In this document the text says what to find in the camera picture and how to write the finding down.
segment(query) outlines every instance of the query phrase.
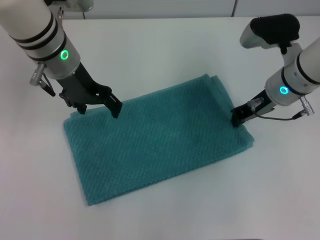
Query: folded towel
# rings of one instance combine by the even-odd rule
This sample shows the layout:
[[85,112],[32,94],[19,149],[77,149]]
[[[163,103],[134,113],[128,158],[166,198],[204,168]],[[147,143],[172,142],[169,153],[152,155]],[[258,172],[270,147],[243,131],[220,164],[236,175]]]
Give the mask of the folded towel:
[[118,119],[106,107],[73,113],[64,130],[88,205],[215,163],[254,139],[231,124],[233,104],[217,76],[123,102]]

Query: teal towel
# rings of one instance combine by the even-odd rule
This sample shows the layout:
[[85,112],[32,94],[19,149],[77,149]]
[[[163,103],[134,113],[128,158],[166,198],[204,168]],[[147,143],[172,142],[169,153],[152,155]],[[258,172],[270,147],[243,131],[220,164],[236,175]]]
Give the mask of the teal towel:
[[88,205],[98,204],[245,151],[254,139],[231,124],[233,104],[207,74],[106,107],[73,113],[64,130]]

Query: black cable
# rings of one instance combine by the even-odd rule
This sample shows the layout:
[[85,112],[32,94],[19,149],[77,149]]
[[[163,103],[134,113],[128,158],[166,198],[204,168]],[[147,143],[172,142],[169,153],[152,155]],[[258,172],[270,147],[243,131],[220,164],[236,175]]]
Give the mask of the black cable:
[[291,118],[276,118],[276,117],[261,116],[261,115],[257,114],[256,112],[254,112],[254,115],[256,115],[258,118],[261,118],[261,119],[270,119],[270,120],[278,120],[278,121],[291,121],[291,120],[296,119],[293,117],[291,117]]
[[46,80],[46,82],[48,83],[49,87],[53,90],[54,88],[52,87],[51,82],[49,81],[49,79],[47,78],[45,73],[43,74],[43,76],[44,76],[44,79]]
[[238,5],[238,0],[234,0],[234,5],[233,5],[233,10],[232,10],[232,13],[231,13],[231,17],[235,16],[237,5]]

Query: black stripe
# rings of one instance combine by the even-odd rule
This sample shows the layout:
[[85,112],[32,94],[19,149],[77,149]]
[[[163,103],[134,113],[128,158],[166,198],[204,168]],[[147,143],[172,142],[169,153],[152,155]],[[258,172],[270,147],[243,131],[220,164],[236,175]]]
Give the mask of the black stripe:
[[29,56],[29,58],[31,58],[33,61],[36,61],[36,62],[44,62],[44,61],[48,61],[50,59],[53,59],[55,56],[57,56],[66,46],[67,44],[67,35],[65,32],[64,33],[64,40],[61,44],[61,46],[55,50],[52,54],[50,54],[49,56],[45,56],[45,57],[40,57],[40,58],[35,58],[35,57],[32,57],[32,56]]
[[54,37],[57,35],[58,29],[59,29],[58,21],[55,20],[54,30],[46,40],[44,40],[43,42],[40,42],[39,44],[33,45],[33,46],[21,46],[20,44],[18,44],[18,45],[22,49],[25,49],[25,50],[36,50],[36,49],[42,48],[45,45],[47,45],[48,43],[50,43],[52,39],[54,39]]
[[45,29],[43,29],[42,32],[40,32],[39,34],[31,37],[31,38],[28,38],[28,39],[16,39],[16,38],[13,38],[12,36],[10,36],[13,40],[15,40],[17,43],[20,43],[20,44],[29,44],[29,43],[32,43],[34,41],[37,41],[39,40],[40,38],[42,38],[44,35],[47,34],[47,32],[49,32],[49,30],[51,29],[52,25],[54,24],[54,15],[51,13],[51,18],[50,18],[50,21],[49,21],[49,24],[45,27]]
[[298,67],[299,72],[301,73],[301,75],[310,83],[314,84],[314,85],[320,85],[320,82],[317,82],[313,79],[311,79],[310,77],[308,77],[308,75],[302,70],[302,67],[300,65],[300,53],[298,55],[298,57],[296,58],[296,65]]
[[303,95],[306,95],[307,93],[301,93],[301,92],[298,92],[296,90],[294,90],[291,86],[289,86],[286,78],[285,78],[285,68],[283,67],[282,70],[281,70],[281,79],[283,81],[283,84],[290,90],[290,92],[293,92],[294,94],[296,95],[300,95],[300,96],[303,96]]

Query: cable connector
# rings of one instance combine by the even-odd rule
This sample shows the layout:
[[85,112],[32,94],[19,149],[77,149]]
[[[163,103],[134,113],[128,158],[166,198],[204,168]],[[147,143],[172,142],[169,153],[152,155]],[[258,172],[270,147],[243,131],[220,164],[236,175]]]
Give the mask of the cable connector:
[[294,116],[292,117],[292,119],[293,119],[293,120],[296,120],[296,119],[298,119],[298,118],[303,117],[304,115],[306,115],[305,110],[301,110],[301,111],[298,112],[296,115],[294,115]]
[[300,97],[300,101],[301,101],[301,103],[302,103],[302,107],[303,107],[303,109],[304,109],[304,112],[305,112],[308,116],[310,116],[310,115],[312,115],[312,114],[315,113],[315,111],[313,110],[311,104],[310,104],[310,103],[308,102],[308,100],[306,99],[306,96]]

